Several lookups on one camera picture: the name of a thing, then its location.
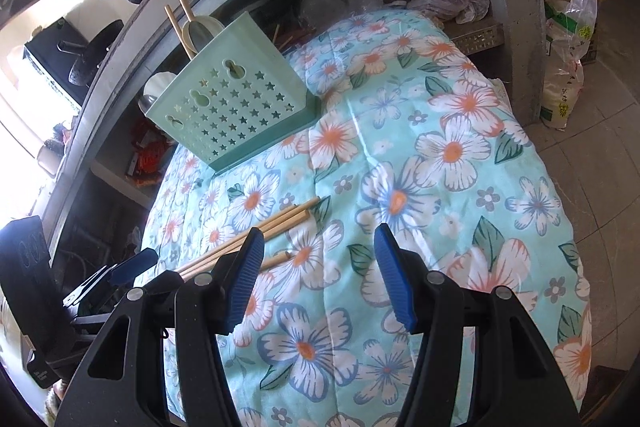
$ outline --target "pan handle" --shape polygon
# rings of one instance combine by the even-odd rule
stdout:
[[[85,49],[86,49],[86,46],[83,46],[82,44],[76,44],[75,42],[68,42],[68,41],[58,42],[58,50],[63,53],[69,53],[72,55],[82,55]]]

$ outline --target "mint green plastic basket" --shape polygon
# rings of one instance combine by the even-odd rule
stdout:
[[[248,13],[216,36],[146,112],[216,172],[320,117],[321,103]]]

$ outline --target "black frying pan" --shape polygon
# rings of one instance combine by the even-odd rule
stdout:
[[[76,86],[91,86],[109,47],[123,28],[122,20],[114,21],[103,28],[86,46],[60,41],[58,49],[61,52],[78,55],[69,71],[69,82]]]

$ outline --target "floral quilt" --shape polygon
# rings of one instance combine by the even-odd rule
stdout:
[[[589,283],[561,201],[506,98],[418,12],[338,23],[287,56],[321,97],[321,119],[216,175],[178,149],[143,247],[143,284],[289,205],[310,218],[269,241],[290,261],[259,275],[244,319],[218,346],[244,427],[392,427],[420,338],[398,323],[373,252],[388,223],[401,247],[461,286],[513,289],[579,405],[591,362]],[[454,424],[466,420],[474,338],[465,335]],[[174,335],[170,409],[182,415]]]

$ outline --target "metal screw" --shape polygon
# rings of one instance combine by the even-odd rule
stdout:
[[[510,289],[508,289],[507,286],[498,286],[495,289],[495,294],[500,299],[508,301],[509,299],[511,299],[511,296],[513,295],[513,292]]]
[[[127,292],[127,299],[130,301],[137,301],[145,294],[142,288],[132,288]]]
[[[431,271],[427,274],[427,280],[431,284],[442,284],[444,283],[444,275],[438,271]]]
[[[196,286],[206,286],[213,280],[213,277],[210,273],[198,273],[196,277],[194,277],[193,282],[196,283]]]

